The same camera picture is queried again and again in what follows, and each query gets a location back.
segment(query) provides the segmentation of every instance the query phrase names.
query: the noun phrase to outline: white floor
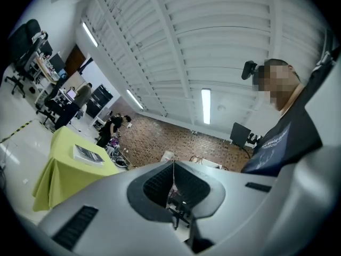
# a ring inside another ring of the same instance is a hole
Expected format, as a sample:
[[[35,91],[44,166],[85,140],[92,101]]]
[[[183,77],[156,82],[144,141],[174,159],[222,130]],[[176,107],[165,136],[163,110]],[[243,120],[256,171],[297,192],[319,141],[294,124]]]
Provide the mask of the white floor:
[[[8,68],[5,76],[13,76]],[[5,166],[6,194],[13,209],[17,214],[38,224],[47,215],[47,211],[34,212],[32,210],[34,198],[32,190],[44,168],[50,152],[50,143],[53,133],[39,122],[45,116],[36,115],[34,95],[28,91],[29,84],[25,85],[26,98],[16,90],[11,94],[13,85],[11,81],[2,82],[0,87],[0,140],[8,137],[26,122],[32,123],[0,144],[0,165]],[[98,132],[94,127],[88,127],[92,118],[86,114],[80,120],[73,118],[68,128],[78,133],[85,139],[95,142]],[[189,237],[189,229],[180,221],[175,231],[181,242]]]

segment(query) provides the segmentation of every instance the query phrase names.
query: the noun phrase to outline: fluorescent light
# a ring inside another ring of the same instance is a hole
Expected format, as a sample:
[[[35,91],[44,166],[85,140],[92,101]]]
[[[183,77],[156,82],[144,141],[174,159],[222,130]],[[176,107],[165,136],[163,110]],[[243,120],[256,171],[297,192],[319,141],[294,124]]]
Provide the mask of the fluorescent light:
[[[201,97],[202,97],[202,113],[204,115],[204,123],[210,124],[211,90],[210,89],[202,89],[201,90]]]
[[[92,34],[90,33],[90,30],[87,28],[87,26],[86,26],[86,24],[84,22],[83,22],[83,28],[85,29],[85,32],[90,37],[90,39],[94,43],[94,45],[96,47],[98,47],[98,43],[96,42],[95,38],[92,36]]]
[[[135,99],[135,97],[133,96],[133,94],[132,94],[128,89],[127,89],[127,92],[128,92],[128,94],[130,95],[130,97],[132,97],[133,100],[137,103],[137,105],[138,105],[141,109],[143,109],[142,105],[140,105],[140,103]]]

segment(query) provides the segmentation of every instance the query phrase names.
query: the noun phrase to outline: vent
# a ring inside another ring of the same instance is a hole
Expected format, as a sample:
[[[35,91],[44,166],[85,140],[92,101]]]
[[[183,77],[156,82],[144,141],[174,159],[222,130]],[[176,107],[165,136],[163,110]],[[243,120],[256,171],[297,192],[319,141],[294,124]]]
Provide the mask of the vent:
[[[271,186],[253,183],[253,182],[246,183],[245,187],[248,187],[248,188],[251,188],[254,190],[260,190],[260,191],[263,191],[265,193],[268,193],[271,190]]]
[[[83,206],[52,239],[67,250],[72,250],[97,212],[98,209],[94,207]]]

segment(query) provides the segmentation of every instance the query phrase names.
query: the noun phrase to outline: yellow black tape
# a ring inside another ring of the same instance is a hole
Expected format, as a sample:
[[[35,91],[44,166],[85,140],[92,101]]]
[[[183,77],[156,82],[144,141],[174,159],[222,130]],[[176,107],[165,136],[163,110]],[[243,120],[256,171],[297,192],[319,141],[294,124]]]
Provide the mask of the yellow black tape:
[[[29,125],[32,121],[29,121],[25,123],[24,125],[21,125],[18,129],[16,129],[11,135],[9,135],[7,138],[4,138],[0,141],[0,143],[5,142],[7,139],[10,139],[12,136],[14,136],[16,133],[18,133],[20,130],[24,129],[27,125]]]

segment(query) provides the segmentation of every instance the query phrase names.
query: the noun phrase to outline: man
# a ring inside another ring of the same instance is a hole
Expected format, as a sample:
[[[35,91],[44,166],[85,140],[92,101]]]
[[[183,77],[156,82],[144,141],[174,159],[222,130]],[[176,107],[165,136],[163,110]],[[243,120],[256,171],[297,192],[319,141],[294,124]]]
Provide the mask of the man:
[[[105,121],[105,123],[107,123],[108,121],[111,121],[112,118],[114,118],[114,117],[122,117],[122,115],[121,115],[120,113],[117,113],[116,115],[114,115],[113,117],[111,117],[112,113],[113,113],[113,112],[110,111],[110,112],[106,115],[106,116],[109,115],[109,118]],[[99,141],[99,140],[101,139],[101,136],[102,136],[102,134],[103,134],[103,130],[104,130],[104,126],[103,126],[102,128],[100,128],[100,132],[98,133],[98,137],[95,138],[96,141]]]
[[[104,148],[108,144],[110,139],[115,136],[115,133],[121,127],[122,123],[131,121],[132,119],[128,115],[124,117],[121,117],[120,115],[117,115],[116,117],[111,117],[101,129],[101,138],[97,142],[97,145]]]
[[[89,100],[92,93],[91,88],[92,84],[88,83],[87,85],[84,85],[77,91],[74,101],[69,105],[66,105],[64,112],[56,121],[54,128],[53,127],[51,128],[52,131],[58,130],[60,127],[65,126],[69,123],[69,121],[74,117],[74,115]]]
[[[253,85],[270,95],[280,111],[277,125],[261,138],[243,173],[277,176],[281,168],[296,163],[305,154],[322,146],[319,134],[305,110],[305,105],[320,87],[331,64],[314,71],[304,86],[293,66],[270,59],[253,76]]]

